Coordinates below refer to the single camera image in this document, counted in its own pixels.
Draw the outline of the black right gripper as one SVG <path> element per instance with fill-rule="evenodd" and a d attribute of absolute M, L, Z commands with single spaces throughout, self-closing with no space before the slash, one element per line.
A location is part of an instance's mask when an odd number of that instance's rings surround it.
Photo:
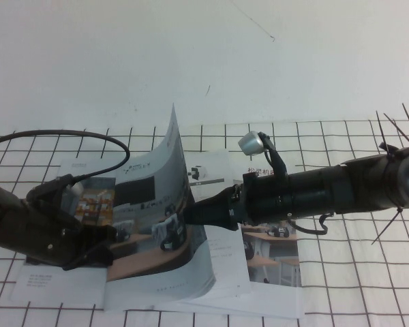
<path fill-rule="evenodd" d="M 205 215 L 207 212 L 225 213 L 229 209 L 229 215 Z M 292 216 L 293 196 L 288 174 L 259 176 L 257 172 L 246 173 L 242 184 L 227 187 L 185 209 L 186 224 L 211 225 L 230 231 L 238 230 L 238 223 L 275 223 Z"/>

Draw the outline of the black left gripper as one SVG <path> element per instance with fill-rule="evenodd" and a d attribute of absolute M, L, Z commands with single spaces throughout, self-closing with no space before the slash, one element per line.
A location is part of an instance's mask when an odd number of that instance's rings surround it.
<path fill-rule="evenodd" d="M 117 230 L 111 225 L 82 225 L 58 206 L 34 202 L 27 224 L 29 253 L 32 264 L 71 266 L 86 251 L 86 244 L 113 244 Z M 107 268 L 113 263 L 109 248 L 98 247 L 87 254 L 87 266 Z"/>

